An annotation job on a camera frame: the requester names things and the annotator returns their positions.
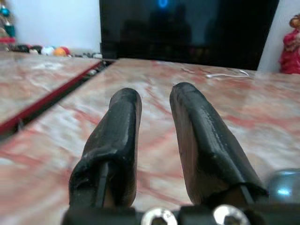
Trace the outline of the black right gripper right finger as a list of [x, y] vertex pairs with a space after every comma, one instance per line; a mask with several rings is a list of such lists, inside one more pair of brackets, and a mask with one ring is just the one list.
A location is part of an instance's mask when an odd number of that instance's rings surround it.
[[253, 200], [268, 196], [238, 140], [194, 85], [173, 86], [170, 106], [193, 204], [207, 203], [238, 186], [246, 187]]

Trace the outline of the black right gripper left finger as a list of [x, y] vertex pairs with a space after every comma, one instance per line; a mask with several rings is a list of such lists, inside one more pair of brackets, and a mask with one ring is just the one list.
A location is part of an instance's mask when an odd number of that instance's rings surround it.
[[110, 193], [114, 206], [129, 207], [136, 195], [137, 145], [142, 114], [138, 92], [123, 88], [89, 136], [69, 179], [71, 207], [103, 206]]

